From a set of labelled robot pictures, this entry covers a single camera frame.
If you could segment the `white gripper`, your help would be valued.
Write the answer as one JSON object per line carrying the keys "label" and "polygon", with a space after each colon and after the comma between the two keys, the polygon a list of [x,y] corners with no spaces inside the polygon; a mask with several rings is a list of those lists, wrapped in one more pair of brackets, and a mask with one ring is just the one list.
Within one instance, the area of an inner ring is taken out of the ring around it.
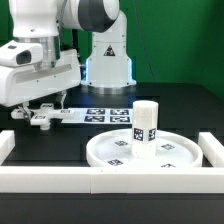
{"label": "white gripper", "polygon": [[78,86],[81,74],[75,49],[59,54],[56,59],[40,43],[10,41],[0,47],[0,105],[20,104],[23,118],[30,120],[33,112],[27,101],[58,92],[56,102],[64,108],[64,90]]}

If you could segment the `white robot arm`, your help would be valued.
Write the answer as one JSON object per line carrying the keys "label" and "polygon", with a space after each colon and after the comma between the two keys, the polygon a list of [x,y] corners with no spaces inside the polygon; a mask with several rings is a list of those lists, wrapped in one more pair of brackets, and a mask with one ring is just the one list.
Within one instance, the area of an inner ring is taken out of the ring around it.
{"label": "white robot arm", "polygon": [[[13,40],[0,47],[0,105],[17,105],[13,117],[31,119],[31,100],[56,93],[63,101],[78,85],[116,94],[136,84],[119,0],[9,0],[9,9]],[[60,48],[63,28],[92,34],[85,76],[78,51]]]}

